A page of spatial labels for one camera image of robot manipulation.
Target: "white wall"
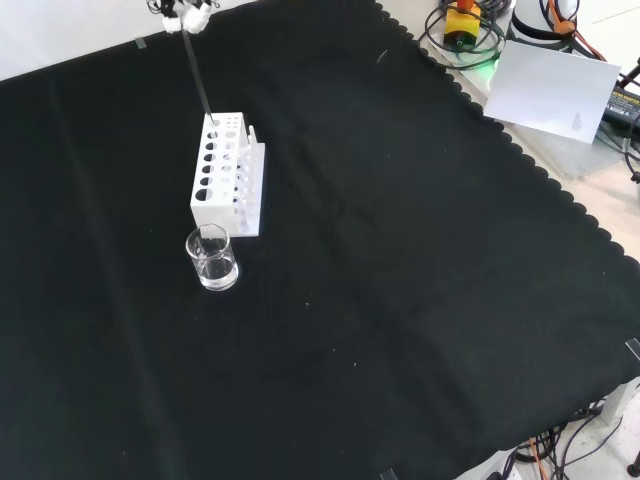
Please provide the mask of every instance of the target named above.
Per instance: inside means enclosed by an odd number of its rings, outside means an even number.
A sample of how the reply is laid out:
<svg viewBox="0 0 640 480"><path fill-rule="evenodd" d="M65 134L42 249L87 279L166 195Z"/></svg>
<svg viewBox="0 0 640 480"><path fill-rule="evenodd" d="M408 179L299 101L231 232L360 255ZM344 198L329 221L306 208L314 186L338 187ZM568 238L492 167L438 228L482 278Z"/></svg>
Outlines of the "white wall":
<svg viewBox="0 0 640 480"><path fill-rule="evenodd" d="M0 80L162 30L145 0L0 0Z"/></svg>

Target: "wire bundle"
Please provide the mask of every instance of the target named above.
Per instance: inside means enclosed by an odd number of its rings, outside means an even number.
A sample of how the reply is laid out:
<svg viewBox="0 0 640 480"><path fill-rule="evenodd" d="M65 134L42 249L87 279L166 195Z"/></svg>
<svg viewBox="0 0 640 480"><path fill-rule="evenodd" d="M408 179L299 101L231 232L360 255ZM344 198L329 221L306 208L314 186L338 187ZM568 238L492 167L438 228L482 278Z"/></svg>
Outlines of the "wire bundle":
<svg viewBox="0 0 640 480"><path fill-rule="evenodd" d="M477 68L482 65L486 65L497 60L500 57L501 48L500 45L506 41L506 37L502 29L496 23L497 19L500 18L504 13L509 9L509 5L511 4L510 0L481 0L476 1L476 5L480 8L480 15L477 15L474 12L469 10L463 10L458 8L456 5L456 0L440 0L440 5L431 11L429 16L427 17L424 24L424 33L418 38L418 44L427 37L429 41L435 45L436 47L444 50L446 52L455 53L456 55L460 54L470 54L470 55L483 55L486 58L479 60L477 62L472 62L464 65L445 65L440 64L445 68L451 70L469 70L472 68ZM458 47L458 48L450 48L442 43L438 42L433 35L431 34L433 27L443 18L447 16L447 12L449 10L456 10L460 13L464 13L466 15L470 15L472 17L477 18L480 21L480 27L486 30L486 34L473 46L470 48ZM489 46L485 46L481 48L484 43L489 40L491 44Z"/></svg>
<svg viewBox="0 0 640 480"><path fill-rule="evenodd" d="M514 450L514 452L509 456L505 464L504 470L502 472L502 478L503 479L508 478L509 474L511 473L511 470L513 469L515 462L521 462L521 463L537 463L538 469L540 470L540 476L543 478L543 480L571 480L569 476L565 473L565 468L590 455L593 455L598 450L600 450L607 443L607 441L609 441L609 439L613 436L613 434L616 433L616 431L618 430L618 428L620 428L620 425L622 424L622 418L621 418L618 424L616 425L616 427L607 435L607 437L600 443L600 445L598 445L596 448L594 448L590 452L567 462L567 455L569 453L569 448L571 447L571 444L573 443L577 435L580 433L580 431L584 427L586 427L596 417L598 417L598 415L600 415L601 412L602 412L602 407L601 406L598 407L597 405L585 410L580 410L567 422L563 422L560 425L555 426L540 435L530 438L526 443L520 445L516 450ZM567 442L566 446L562 451L562 455L558 456L556 452L556 447L558 445L558 441L560 440L560 436L562 435L564 430L567 428L567 425L571 422L580 421L584 419L586 419L586 421L582 425L580 425L580 427L578 427L578 429L573 433L573 435L571 435L571 437L569 438L569 441ZM531 450L533 455L530 456L530 455L521 453L522 450L528 450L528 449ZM548 459L553 466L553 473L551 474L551 477L548 477L546 471L542 466L542 460L545 460L545 459Z"/></svg>

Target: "black cloth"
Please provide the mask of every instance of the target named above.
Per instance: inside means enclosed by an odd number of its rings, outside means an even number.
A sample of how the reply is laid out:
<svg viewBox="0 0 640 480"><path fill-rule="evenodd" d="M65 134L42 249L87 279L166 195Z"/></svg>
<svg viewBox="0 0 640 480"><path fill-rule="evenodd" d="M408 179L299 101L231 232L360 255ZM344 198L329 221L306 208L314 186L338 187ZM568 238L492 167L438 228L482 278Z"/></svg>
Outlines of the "black cloth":
<svg viewBox="0 0 640 480"><path fill-rule="evenodd" d="M366 0L193 38L268 152L204 290L181 42L0 86L3 478L451 480L638 375L637 264Z"/></svg>

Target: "white paper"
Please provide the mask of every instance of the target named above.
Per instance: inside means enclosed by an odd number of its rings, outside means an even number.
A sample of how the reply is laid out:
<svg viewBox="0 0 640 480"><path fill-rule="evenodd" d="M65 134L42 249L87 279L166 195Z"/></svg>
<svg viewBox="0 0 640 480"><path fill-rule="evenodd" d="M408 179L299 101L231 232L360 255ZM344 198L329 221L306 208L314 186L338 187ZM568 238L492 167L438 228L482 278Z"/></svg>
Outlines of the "white paper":
<svg viewBox="0 0 640 480"><path fill-rule="evenodd" d="M609 63L507 42L484 114L591 143L618 73Z"/></svg>

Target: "cable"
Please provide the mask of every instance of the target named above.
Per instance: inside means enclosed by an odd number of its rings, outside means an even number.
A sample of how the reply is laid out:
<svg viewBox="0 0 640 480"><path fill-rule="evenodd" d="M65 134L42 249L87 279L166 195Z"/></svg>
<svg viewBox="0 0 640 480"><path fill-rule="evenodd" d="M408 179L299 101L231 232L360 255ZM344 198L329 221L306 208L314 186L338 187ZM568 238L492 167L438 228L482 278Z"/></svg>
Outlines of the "cable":
<svg viewBox="0 0 640 480"><path fill-rule="evenodd" d="M618 152L618 153L622 153L622 154L624 154L624 147L622 146L622 144L621 144L621 143L619 143L619 142L618 142L618 140L616 140L616 138L615 138L615 137L613 137L609 132L607 132L607 131L606 131L604 128L602 128L602 127L600 127L599 131L600 131L600 132L602 132L602 133L604 133L604 134L605 134L605 136L609 139L609 141L610 141L611 143L613 143L613 145L610 145L610 144L608 144L607 142L605 142L604 140L602 140L600 137L598 137L598 136L596 135L596 138L597 138L598 140L600 140L600 142L601 142L603 145L606 145L607 147L609 147L609 148L610 148L610 149L612 149L612 150L615 150L615 151L616 151L616 152ZM640 145L638 145L636 142L631 142L631 148L633 148L636 152L640 153L640 150L638 150L638 147L640 147ZM633 158L636 162L639 162L639 163L640 163L640 157L637 157L636 155L634 155L634 154L632 154L632 153L629 153L629 157L630 157L630 158Z"/></svg>
<svg viewBox="0 0 640 480"><path fill-rule="evenodd" d="M507 480L509 475L511 475L511 471L513 470L514 465L516 464L516 451L514 450L511 455L507 457L507 461L504 464L504 469L502 469L502 479Z"/></svg>
<svg viewBox="0 0 640 480"><path fill-rule="evenodd" d="M567 466L566 462L567 462L567 453L569 452L569 447L571 446L571 443L573 442L573 440L576 438L576 436L578 435L578 433L580 433L580 430L582 430L584 427L586 427L587 425L589 425L591 422L593 422L597 417L591 417L589 418L586 422L584 422L582 425L580 425L578 427L578 429L573 432L573 435L571 435L571 438L569 439L569 441L567 442L567 445L564 447L564 451L562 452L562 462L560 463L560 478L562 478L562 475L564 474L564 469Z"/></svg>
<svg viewBox="0 0 640 480"><path fill-rule="evenodd" d="M156 0L147 0L147 8L154 15L158 15L159 13L162 13L162 10L160 10L160 7L156 3Z"/></svg>
<svg viewBox="0 0 640 480"><path fill-rule="evenodd" d="M637 80L634 80L631 77L626 76L624 73L619 73L618 76L624 78L627 82L633 83L634 85L640 87L640 82L638 82Z"/></svg>
<svg viewBox="0 0 640 480"><path fill-rule="evenodd" d="M598 450L600 450L602 447L604 447L604 444L607 443L609 441L609 439L613 436L614 433L616 433L616 431L620 428L620 425L622 425L622 419L624 418L624 416L620 417L620 421L618 422L618 425L616 425L616 428L613 429L613 431L607 435L607 437L600 443L600 445L598 445L597 448L594 448L593 450L591 450L589 453L586 453L584 455L582 455L581 457L578 457L574 460L571 460L570 462L568 462L565 467L568 467L569 465L571 465L572 463L576 463L579 460L582 460L583 458L587 458L589 455L593 455L594 453L596 453Z"/></svg>
<svg viewBox="0 0 640 480"><path fill-rule="evenodd" d="M420 45L422 40L427 37L433 45L446 52L455 54L466 53L470 55L488 55L488 57L483 60L468 63L466 65L446 65L438 62L439 65L450 70L469 70L472 68L481 67L488 63L492 63L500 58L500 44L506 42L506 37L502 29L496 23L496 20L508 10L510 2L508 0L478 1L476 2L476 5L480 8L481 15L477 15L472 11L463 10L461 8L458 8L457 6L454 6L453 4L455 3L455 1L456 0L440 0L440 5L432 10L431 13L429 13L427 19L424 22L424 33L418 38L418 45ZM487 33L473 47L470 48L450 48L438 42L431 35L431 30L440 20L447 16L447 12L449 10L455 10L457 12L477 18L480 21L480 26L485 29ZM431 19L438 13L440 15L435 20L433 20L433 22L431 22ZM492 37L492 45L480 49L479 47L485 41L487 41L489 37Z"/></svg>
<svg viewBox="0 0 640 480"><path fill-rule="evenodd" d="M533 438L529 439L529 445L531 446L531 451L533 452L533 456L536 459L536 463L538 464L538 470L540 470L540 475L542 476L542 478L544 480L549 480L549 477L547 477L547 472L544 471L544 468L542 468L542 463L540 463L540 459L538 458L538 445L533 446Z"/></svg>
<svg viewBox="0 0 640 480"><path fill-rule="evenodd" d="M638 126L638 122L640 121L640 113L636 116L636 119L629 124L629 130L627 131L627 136L625 137L625 139L622 142L622 146L623 146L623 153L624 153L624 160L625 162L627 162L627 167L629 167L629 170L631 170L631 181L640 184L640 172L637 172L636 170L633 169L633 167L631 166L631 161L629 160L629 158L633 158L634 160L638 160L638 158L629 153L629 146L631 145L631 138L633 137L633 131L635 130L636 126Z"/></svg>

